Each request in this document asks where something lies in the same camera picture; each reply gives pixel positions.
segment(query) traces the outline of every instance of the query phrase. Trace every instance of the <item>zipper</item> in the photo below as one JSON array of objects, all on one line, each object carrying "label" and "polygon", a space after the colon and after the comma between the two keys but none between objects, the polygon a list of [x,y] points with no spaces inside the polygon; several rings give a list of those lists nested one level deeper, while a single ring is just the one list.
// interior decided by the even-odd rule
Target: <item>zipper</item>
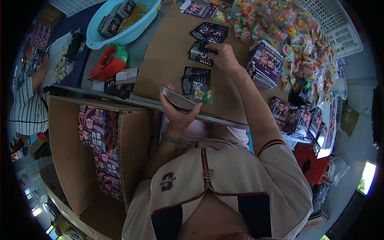
[{"label": "zipper", "polygon": [[152,214],[155,214],[156,211],[165,210],[165,209],[167,209],[167,208],[171,208],[171,207],[174,207],[174,206],[177,206],[177,205],[180,205],[180,204],[185,204],[185,203],[187,203],[187,202],[191,202],[191,201],[194,201],[194,200],[196,200],[196,199],[199,199],[199,198],[201,198],[201,197],[204,195],[204,192],[199,193],[199,194],[197,194],[196,196],[191,197],[191,198],[189,198],[189,199],[187,199],[187,200],[184,200],[184,201],[182,201],[182,202],[178,202],[178,203],[175,203],[175,204],[171,204],[171,205],[168,205],[168,206],[164,206],[164,207],[155,209],[155,210],[152,212]]},{"label": "zipper", "polygon": [[255,196],[255,195],[267,195],[266,191],[258,191],[258,192],[241,192],[241,193],[224,193],[224,192],[215,192],[218,196],[228,197],[228,196],[236,196],[236,197],[245,197],[245,196]]},{"label": "zipper", "polygon": [[211,189],[213,191],[214,188],[211,184],[211,178],[214,176],[214,171],[213,169],[208,168],[207,152],[205,147],[201,148],[201,163],[203,167],[204,191],[207,189]]}]

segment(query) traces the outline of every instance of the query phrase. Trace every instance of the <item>white jacket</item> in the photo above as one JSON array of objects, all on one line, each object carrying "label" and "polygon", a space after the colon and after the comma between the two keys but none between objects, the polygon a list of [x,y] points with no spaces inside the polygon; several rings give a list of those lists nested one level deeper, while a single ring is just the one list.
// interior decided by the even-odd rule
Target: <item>white jacket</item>
[{"label": "white jacket", "polygon": [[[242,215],[253,238],[295,238],[313,207],[310,186],[290,149],[270,141],[258,158],[245,147],[218,151],[200,145],[139,184],[123,240],[175,239],[207,188]],[[204,178],[204,170],[213,177]]]}]

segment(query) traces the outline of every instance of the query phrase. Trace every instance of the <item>open cardboard box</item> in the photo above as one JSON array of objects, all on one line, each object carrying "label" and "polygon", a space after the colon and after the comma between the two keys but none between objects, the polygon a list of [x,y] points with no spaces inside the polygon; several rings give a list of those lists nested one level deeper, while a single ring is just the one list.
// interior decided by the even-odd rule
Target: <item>open cardboard box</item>
[{"label": "open cardboard box", "polygon": [[[170,83],[176,92],[182,93],[181,77],[186,66],[210,69],[210,85],[215,88],[215,96],[212,105],[203,104],[201,111],[218,118],[247,124],[240,94],[229,76],[215,64],[209,67],[188,59],[188,51],[196,41],[189,32],[203,22],[221,23],[214,19],[181,13],[179,7],[180,4],[172,4],[157,28],[137,75],[133,94],[159,101],[160,88]],[[224,43],[232,46],[237,61],[246,68],[252,43],[246,44],[236,38],[233,28],[229,28],[228,38]],[[283,91],[283,82],[280,80],[273,89],[260,86],[257,88],[268,106],[273,96],[288,100],[288,93]]]},{"label": "open cardboard box", "polygon": [[[124,205],[98,189],[93,149],[80,143],[79,105],[122,111],[119,117],[119,169]],[[138,183],[140,168],[148,159],[152,112],[100,100],[51,96],[49,131],[53,163],[65,196],[76,216],[99,233],[121,239],[122,227]]]}]

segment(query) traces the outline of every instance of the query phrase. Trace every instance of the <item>zipper pull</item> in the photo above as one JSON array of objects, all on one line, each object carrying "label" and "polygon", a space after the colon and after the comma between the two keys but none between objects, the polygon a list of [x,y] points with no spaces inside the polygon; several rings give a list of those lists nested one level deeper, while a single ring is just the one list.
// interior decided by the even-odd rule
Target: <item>zipper pull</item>
[{"label": "zipper pull", "polygon": [[203,178],[205,178],[205,180],[206,180],[207,182],[210,182],[210,181],[211,181],[211,177],[214,177],[214,171],[213,171],[213,169],[203,170]]}]

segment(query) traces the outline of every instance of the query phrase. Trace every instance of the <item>embroidered letter logo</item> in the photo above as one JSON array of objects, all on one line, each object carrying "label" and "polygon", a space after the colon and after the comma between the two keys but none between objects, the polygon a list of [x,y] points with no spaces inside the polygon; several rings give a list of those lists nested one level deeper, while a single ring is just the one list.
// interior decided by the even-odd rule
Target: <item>embroidered letter logo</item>
[{"label": "embroidered letter logo", "polygon": [[173,175],[173,172],[169,172],[163,176],[162,182],[160,183],[162,192],[168,191],[173,188],[173,180],[176,180],[176,177],[174,177]]}]

